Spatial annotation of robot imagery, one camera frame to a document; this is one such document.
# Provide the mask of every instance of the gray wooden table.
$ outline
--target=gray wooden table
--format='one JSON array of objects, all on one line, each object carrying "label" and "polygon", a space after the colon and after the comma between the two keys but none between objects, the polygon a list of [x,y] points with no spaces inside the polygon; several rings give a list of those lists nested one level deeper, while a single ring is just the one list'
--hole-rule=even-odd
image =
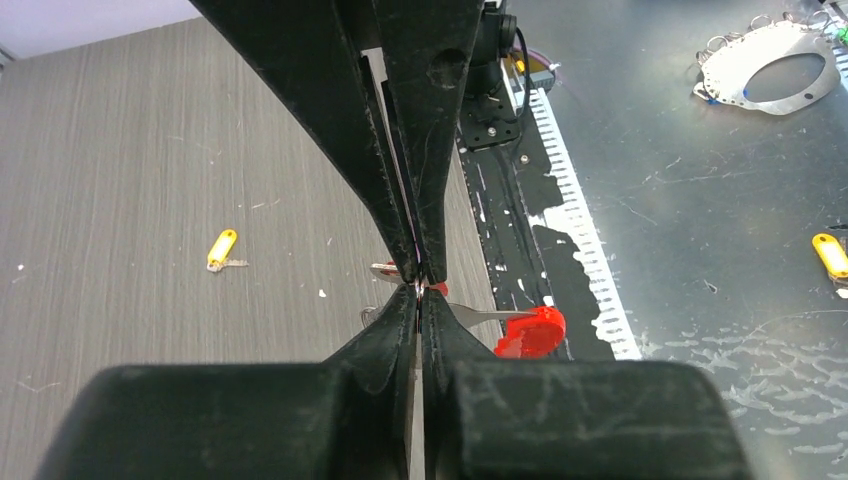
[{"label": "gray wooden table", "polygon": [[[450,298],[489,307],[458,168],[447,208]],[[250,266],[212,274],[225,228]],[[319,361],[392,291],[365,208],[202,19],[7,68],[0,251],[3,479],[32,475],[104,367]]]}]

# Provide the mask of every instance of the red plastic tag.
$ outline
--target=red plastic tag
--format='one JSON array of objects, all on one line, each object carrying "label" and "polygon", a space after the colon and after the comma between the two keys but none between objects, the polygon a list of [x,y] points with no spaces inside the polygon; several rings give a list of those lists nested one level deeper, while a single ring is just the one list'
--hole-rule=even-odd
[{"label": "red plastic tag", "polygon": [[506,334],[495,355],[501,358],[539,358],[553,352],[565,338],[565,317],[553,307],[536,307],[532,317],[506,321]]}]

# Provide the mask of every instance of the black bracket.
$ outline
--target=black bracket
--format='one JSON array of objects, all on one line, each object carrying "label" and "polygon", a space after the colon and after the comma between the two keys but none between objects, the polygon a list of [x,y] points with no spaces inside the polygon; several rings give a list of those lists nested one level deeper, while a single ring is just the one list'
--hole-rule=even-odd
[{"label": "black bracket", "polygon": [[462,102],[460,135],[473,151],[509,143],[521,136],[518,117],[512,110],[509,90],[501,85],[493,94]]}]

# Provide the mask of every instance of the yellow key tag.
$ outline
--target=yellow key tag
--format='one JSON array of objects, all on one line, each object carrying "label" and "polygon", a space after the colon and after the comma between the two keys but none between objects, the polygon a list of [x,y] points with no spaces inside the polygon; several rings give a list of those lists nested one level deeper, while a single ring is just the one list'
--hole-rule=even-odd
[{"label": "yellow key tag", "polygon": [[848,277],[848,256],[845,249],[832,235],[820,233],[813,237],[813,248],[822,259],[827,273],[834,278]]},{"label": "yellow key tag", "polygon": [[233,245],[235,245],[237,238],[238,234],[235,230],[228,228],[221,232],[221,235],[218,236],[218,240],[215,241],[215,245],[212,245],[212,249],[209,250],[209,255],[206,257],[207,270],[217,272],[224,267],[224,262],[227,261],[227,257],[230,255],[230,250],[233,249]]}]

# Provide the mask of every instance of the metal sheet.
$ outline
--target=metal sheet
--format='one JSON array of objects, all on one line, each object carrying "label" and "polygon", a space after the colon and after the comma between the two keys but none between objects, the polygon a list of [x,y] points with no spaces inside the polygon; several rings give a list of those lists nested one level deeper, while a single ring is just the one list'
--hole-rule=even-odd
[{"label": "metal sheet", "polygon": [[810,240],[848,220],[848,91],[779,118],[690,96],[692,52],[771,1],[511,6],[562,62],[550,101],[643,356],[710,373],[760,478],[845,478],[848,305]]},{"label": "metal sheet", "polygon": [[[799,23],[780,21],[758,28],[721,47],[701,66],[704,89],[721,103],[772,115],[787,115],[812,105],[839,85],[831,40]],[[816,54],[824,59],[821,74],[803,91],[786,98],[754,102],[746,87],[769,64],[794,55]]]}]

